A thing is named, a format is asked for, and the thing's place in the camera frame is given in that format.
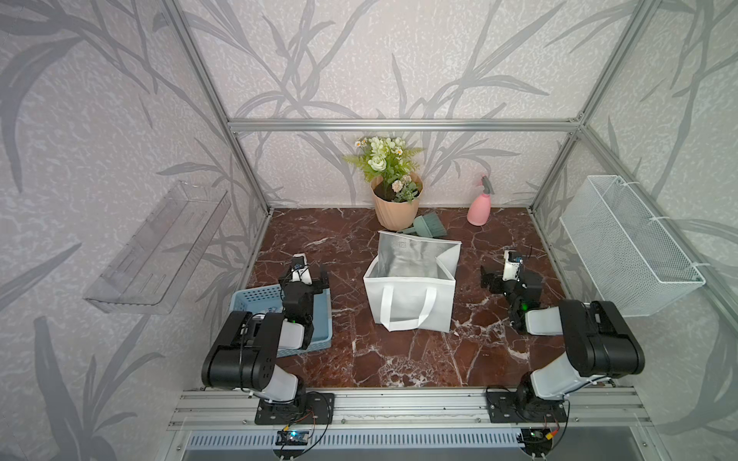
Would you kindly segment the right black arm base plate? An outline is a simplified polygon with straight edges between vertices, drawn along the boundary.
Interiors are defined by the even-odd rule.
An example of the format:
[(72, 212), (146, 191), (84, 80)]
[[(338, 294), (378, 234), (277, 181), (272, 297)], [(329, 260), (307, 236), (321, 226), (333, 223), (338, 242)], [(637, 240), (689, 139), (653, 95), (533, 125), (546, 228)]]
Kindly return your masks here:
[(492, 423), (543, 425), (568, 421), (564, 401), (542, 400), (528, 388), (518, 392), (488, 387), (484, 399)]

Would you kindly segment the left controller circuit board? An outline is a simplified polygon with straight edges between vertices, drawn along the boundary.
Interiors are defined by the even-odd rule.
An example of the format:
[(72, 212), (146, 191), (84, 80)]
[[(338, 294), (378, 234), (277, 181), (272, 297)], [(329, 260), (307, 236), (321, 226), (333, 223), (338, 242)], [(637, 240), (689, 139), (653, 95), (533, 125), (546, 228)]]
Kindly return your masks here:
[(277, 432), (275, 445), (282, 447), (307, 447), (311, 443), (309, 430), (283, 429)]

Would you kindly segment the white insulated delivery bag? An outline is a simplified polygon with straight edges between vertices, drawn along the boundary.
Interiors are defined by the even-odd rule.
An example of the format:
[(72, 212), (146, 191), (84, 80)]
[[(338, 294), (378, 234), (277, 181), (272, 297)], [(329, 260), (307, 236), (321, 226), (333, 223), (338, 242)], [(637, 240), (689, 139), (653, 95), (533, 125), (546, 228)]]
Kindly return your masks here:
[(363, 282), (374, 318), (389, 332), (451, 330), (461, 243), (380, 232)]

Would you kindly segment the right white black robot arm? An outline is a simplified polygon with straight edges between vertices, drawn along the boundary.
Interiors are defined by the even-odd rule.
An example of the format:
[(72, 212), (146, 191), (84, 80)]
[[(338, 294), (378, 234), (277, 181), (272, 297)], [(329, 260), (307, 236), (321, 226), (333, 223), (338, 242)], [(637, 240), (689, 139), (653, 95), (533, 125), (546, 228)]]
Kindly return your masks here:
[(532, 271), (519, 270), (511, 279), (483, 266), (480, 286), (505, 297), (513, 330), (564, 342), (558, 358), (526, 373), (514, 396), (492, 401), (492, 407), (515, 411), (525, 421), (541, 421), (553, 416), (566, 396), (590, 384), (643, 372), (645, 353), (614, 303), (565, 299), (542, 307), (542, 276)]

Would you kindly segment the clear plastic wall shelf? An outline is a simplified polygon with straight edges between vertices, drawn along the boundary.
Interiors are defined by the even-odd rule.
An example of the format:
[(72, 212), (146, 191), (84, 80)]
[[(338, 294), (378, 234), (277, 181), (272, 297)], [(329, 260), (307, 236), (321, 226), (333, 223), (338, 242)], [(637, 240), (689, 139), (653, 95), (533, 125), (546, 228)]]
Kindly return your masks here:
[(224, 187), (175, 182), (83, 299), (108, 314), (171, 313), (231, 205)]

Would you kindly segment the green garden trowel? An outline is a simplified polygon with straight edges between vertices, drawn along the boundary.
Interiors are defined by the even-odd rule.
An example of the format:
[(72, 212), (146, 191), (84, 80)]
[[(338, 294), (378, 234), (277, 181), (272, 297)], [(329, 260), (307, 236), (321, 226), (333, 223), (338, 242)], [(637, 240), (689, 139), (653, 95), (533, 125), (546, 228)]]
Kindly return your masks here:
[(438, 215), (432, 212), (417, 216), (410, 227), (401, 230), (401, 234), (417, 235), (424, 238), (442, 238), (447, 235), (447, 230)]

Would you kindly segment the aluminium front rail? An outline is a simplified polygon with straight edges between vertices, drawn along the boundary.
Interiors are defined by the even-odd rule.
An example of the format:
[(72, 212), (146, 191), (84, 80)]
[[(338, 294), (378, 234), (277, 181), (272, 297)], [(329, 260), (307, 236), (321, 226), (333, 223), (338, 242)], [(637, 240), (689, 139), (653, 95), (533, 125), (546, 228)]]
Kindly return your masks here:
[[(509, 401), (501, 389), (459, 388), (332, 388), (336, 397), (331, 429), (394, 428), (590, 428), (625, 426), (648, 428), (653, 421), (632, 387), (589, 387), (558, 406), (559, 416), (524, 421), (511, 409), (486, 401), (488, 393)], [(182, 393), (169, 430), (238, 430), (259, 427), (255, 418), (259, 400), (242, 392), (192, 391)]]

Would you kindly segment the right controller circuit board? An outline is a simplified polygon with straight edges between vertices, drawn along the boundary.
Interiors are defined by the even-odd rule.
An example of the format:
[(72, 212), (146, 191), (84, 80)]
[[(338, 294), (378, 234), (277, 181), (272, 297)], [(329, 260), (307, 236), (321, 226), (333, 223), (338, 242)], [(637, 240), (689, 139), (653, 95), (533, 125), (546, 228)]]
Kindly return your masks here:
[(551, 445), (554, 438), (555, 432), (547, 428), (522, 428), (518, 437), (519, 442), (524, 445)]

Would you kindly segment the controller circuit board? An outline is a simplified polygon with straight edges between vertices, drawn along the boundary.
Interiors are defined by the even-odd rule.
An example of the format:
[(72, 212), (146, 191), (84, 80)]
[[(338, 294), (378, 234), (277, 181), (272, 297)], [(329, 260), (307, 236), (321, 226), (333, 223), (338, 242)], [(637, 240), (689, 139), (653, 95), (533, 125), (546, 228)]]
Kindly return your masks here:
[(522, 428), (518, 437), (519, 442), (524, 445), (551, 445), (554, 438), (555, 432), (547, 428)]
[(275, 445), (282, 447), (307, 447), (311, 443), (309, 430), (283, 429), (277, 432)]

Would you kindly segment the pink spray bottle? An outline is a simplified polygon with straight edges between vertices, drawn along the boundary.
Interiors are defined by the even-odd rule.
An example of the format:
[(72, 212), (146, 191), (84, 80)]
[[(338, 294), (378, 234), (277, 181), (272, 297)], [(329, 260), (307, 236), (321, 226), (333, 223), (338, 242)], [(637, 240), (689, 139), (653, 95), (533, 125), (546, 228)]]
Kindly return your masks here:
[(482, 184), (482, 193), (470, 205), (467, 212), (467, 221), (478, 227), (485, 225), (489, 219), (491, 196), (493, 194), (493, 187), (487, 175), (482, 176), (480, 183)]

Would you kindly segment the light blue plastic basket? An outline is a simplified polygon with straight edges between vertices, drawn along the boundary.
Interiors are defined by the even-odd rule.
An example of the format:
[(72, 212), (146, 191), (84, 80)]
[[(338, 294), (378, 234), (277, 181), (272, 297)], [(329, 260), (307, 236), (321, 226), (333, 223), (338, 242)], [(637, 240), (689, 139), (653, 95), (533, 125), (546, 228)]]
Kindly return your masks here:
[[(248, 311), (253, 314), (281, 312), (283, 309), (282, 290), (278, 284), (239, 290), (232, 295), (231, 311)], [(294, 357), (325, 351), (332, 347), (332, 305), (331, 290), (324, 289), (314, 296), (313, 335), (306, 350), (279, 349), (278, 358)]]

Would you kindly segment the potted white flower plant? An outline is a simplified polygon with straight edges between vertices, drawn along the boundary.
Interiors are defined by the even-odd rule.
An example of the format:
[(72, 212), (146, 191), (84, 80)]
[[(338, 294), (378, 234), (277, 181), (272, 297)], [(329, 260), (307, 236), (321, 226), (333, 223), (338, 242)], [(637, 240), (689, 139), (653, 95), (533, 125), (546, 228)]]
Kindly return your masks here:
[(369, 183), (380, 224), (392, 232), (410, 227), (423, 192), (414, 159), (422, 149), (399, 136), (363, 136), (355, 141), (355, 148), (357, 152), (344, 159)]

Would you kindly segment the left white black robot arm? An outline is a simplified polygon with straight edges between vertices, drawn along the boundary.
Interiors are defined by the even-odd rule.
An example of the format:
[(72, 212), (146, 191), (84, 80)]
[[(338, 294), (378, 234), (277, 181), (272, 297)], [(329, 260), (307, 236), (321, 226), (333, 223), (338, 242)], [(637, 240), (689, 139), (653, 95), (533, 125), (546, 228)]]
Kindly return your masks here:
[(271, 405), (303, 405), (300, 378), (277, 364), (281, 352), (305, 352), (312, 340), (324, 338), (315, 311), (328, 300), (326, 270), (311, 279), (309, 270), (289, 269), (274, 285), (234, 293), (224, 326), (206, 355), (201, 379), (205, 386), (254, 394)]

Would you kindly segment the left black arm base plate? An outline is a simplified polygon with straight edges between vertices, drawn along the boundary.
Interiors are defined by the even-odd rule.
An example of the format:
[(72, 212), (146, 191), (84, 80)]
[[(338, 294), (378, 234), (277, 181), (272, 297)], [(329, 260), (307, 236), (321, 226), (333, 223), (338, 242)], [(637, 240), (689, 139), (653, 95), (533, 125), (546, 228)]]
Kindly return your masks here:
[(257, 426), (329, 425), (334, 418), (334, 393), (311, 391), (289, 403), (259, 401)]

